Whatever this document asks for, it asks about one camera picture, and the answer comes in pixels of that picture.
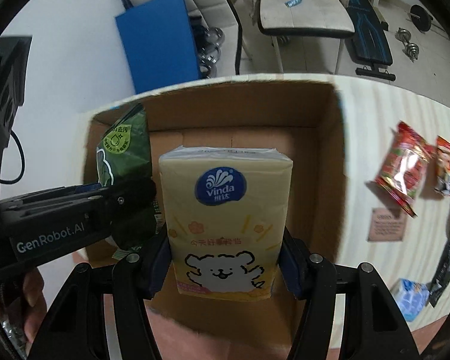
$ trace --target human hand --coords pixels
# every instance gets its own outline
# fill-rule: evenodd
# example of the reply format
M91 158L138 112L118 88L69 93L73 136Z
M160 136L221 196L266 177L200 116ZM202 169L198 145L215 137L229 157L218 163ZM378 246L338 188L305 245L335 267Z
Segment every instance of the human hand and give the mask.
M23 316L23 331L30 344L33 343L47 313L47 303L43 295L44 280L37 268L25 275L23 280L23 296L27 301ZM0 305L0 317L3 309Z

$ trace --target cartoon dog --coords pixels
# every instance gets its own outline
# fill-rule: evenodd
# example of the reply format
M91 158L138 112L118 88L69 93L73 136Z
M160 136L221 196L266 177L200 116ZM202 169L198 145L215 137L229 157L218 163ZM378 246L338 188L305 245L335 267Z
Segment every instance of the cartoon dog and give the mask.
M265 281L255 281L265 271L257 265L247 269L255 261L255 257L247 250L230 254L213 256L205 254L202 257L189 254L185 264L195 268L197 272L187 272L189 280L211 292L250 292L262 288Z

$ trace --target green package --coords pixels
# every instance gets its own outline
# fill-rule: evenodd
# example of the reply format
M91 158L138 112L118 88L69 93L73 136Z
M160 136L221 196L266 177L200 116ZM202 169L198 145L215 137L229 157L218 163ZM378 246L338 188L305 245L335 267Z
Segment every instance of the green package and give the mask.
M141 104L128 111L103 135L97 147L97 172L102 186L113 185L130 176L152 177L147 114ZM112 238L120 249L136 251L161 225L162 213L155 200L153 205L113 226Z

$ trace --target yellow-green sticker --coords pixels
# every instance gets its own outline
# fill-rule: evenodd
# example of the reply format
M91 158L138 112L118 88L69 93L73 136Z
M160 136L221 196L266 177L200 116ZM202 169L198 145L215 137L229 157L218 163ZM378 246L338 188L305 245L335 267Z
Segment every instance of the yellow-green sticker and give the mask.
M116 126L103 138L103 146L112 154L122 154L130 146L131 124Z

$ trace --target orange snack package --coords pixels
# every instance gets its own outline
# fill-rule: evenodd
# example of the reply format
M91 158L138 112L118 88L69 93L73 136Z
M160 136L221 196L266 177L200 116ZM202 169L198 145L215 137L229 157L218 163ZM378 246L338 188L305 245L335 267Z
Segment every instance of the orange snack package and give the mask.
M395 141L375 178L411 217L416 216L412 203L421 191L433 151L433 146L413 128L400 122Z
M437 137L437 185L435 190L450 196L450 143Z

